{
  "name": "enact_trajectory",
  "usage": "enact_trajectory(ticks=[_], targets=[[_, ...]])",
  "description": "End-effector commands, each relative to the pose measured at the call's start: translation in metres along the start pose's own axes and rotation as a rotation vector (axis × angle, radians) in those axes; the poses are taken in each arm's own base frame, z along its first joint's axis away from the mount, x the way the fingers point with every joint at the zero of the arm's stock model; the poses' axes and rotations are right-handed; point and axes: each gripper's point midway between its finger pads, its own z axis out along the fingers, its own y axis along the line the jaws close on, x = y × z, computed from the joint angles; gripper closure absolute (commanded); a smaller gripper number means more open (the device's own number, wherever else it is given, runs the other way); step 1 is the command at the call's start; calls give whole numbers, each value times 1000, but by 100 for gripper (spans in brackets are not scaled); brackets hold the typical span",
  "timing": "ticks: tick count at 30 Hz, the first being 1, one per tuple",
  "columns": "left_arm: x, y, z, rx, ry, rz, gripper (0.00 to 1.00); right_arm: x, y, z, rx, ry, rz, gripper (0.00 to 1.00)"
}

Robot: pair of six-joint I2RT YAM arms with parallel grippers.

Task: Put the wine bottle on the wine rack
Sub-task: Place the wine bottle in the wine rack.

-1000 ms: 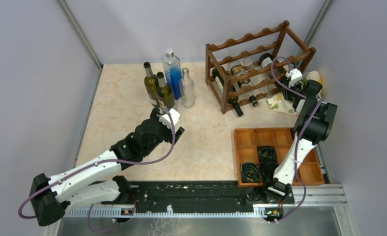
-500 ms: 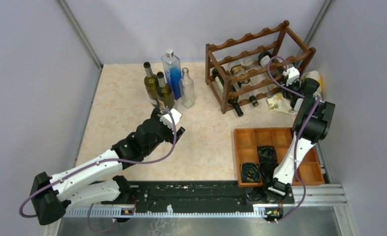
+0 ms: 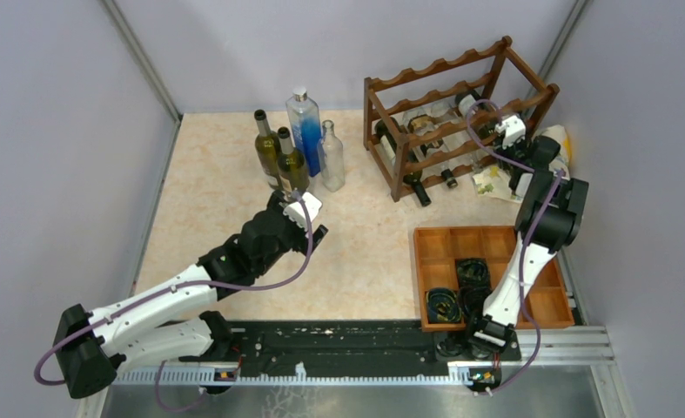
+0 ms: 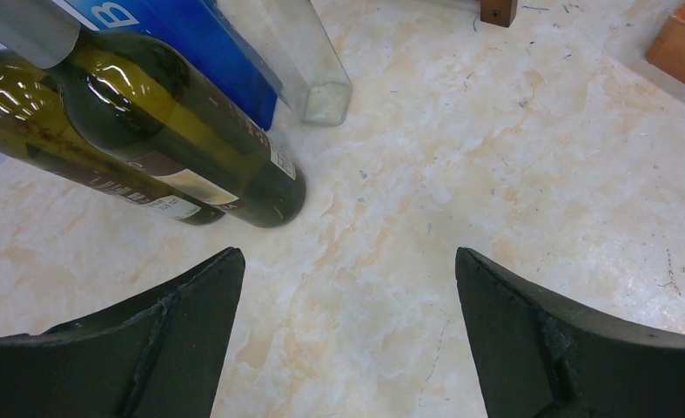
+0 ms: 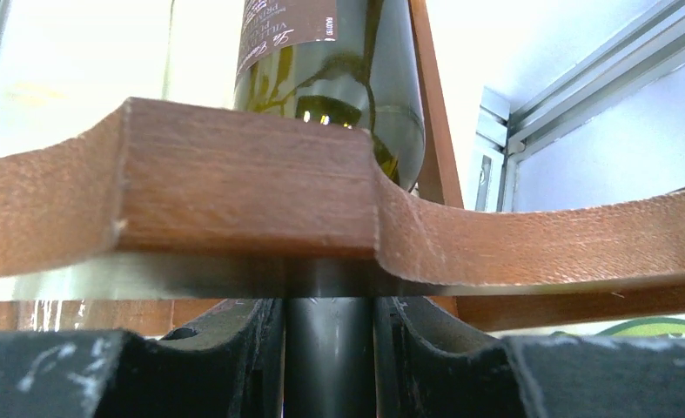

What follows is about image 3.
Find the green wine bottle grey capsule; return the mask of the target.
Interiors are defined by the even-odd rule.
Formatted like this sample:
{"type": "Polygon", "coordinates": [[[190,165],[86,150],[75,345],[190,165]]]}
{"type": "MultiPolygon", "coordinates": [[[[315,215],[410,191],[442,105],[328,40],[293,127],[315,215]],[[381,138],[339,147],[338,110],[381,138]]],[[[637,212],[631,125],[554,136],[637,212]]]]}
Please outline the green wine bottle grey capsule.
{"type": "MultiPolygon", "coordinates": [[[[473,122],[479,112],[489,112],[492,110],[492,108],[485,103],[474,105],[479,99],[481,99],[481,95],[475,90],[461,92],[455,96],[454,102],[463,119],[470,117],[473,122]]],[[[506,117],[506,114],[501,113],[501,118],[491,118],[483,125],[474,126],[473,131],[470,132],[469,135],[472,138],[476,136],[480,141],[483,141],[496,132],[496,125],[505,120],[506,117]]],[[[508,152],[503,149],[503,138],[503,133],[498,134],[496,139],[491,143],[491,146],[494,152],[503,157],[507,157],[508,152]]]]}

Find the green wine bottle dark label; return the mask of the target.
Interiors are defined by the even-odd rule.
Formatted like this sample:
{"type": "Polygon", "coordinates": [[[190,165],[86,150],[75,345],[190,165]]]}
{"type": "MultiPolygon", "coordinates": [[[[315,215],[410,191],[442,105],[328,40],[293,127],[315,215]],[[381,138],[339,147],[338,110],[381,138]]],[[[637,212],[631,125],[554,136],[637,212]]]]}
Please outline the green wine bottle dark label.
{"type": "Polygon", "coordinates": [[[310,174],[306,158],[295,147],[291,132],[287,127],[278,129],[280,154],[277,158],[279,176],[283,189],[288,194],[298,192],[303,195],[310,187],[310,174]]]}

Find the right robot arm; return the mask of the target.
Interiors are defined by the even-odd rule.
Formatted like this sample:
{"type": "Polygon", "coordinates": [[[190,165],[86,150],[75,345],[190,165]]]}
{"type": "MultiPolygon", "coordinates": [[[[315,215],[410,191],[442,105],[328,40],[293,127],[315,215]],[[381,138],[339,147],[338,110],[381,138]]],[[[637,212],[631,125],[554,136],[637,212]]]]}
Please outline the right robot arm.
{"type": "Polygon", "coordinates": [[[519,162],[531,179],[517,214],[516,246],[496,288],[475,310],[463,335],[463,347],[475,359],[503,353],[515,341],[515,326],[537,277],[560,249],[577,236],[589,183],[549,169],[561,144],[548,136],[532,140],[519,162]]]}

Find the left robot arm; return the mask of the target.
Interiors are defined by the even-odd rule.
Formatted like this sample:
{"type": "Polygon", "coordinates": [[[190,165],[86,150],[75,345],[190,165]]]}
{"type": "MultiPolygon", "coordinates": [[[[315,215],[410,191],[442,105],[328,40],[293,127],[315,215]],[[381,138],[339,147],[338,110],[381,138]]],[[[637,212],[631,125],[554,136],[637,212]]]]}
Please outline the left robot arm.
{"type": "Polygon", "coordinates": [[[238,233],[167,281],[105,307],[65,309],[44,355],[57,359],[62,374],[57,384],[78,400],[154,362],[227,358],[234,336],[221,313],[205,310],[191,320],[178,316],[239,291],[260,292],[296,280],[328,231],[313,224],[322,207],[310,192],[293,192],[289,199],[273,192],[265,209],[238,233]]]}

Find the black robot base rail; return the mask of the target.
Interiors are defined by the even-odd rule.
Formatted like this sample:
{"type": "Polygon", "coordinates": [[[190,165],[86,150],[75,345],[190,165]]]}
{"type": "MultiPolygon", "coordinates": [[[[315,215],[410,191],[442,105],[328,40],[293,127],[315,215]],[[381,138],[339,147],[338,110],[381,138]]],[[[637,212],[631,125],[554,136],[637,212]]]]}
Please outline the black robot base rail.
{"type": "Polygon", "coordinates": [[[485,361],[462,332],[425,332],[418,320],[247,320],[232,323],[225,354],[182,362],[241,363],[242,377],[290,377],[303,364],[313,378],[436,377],[450,361],[485,361]]]}

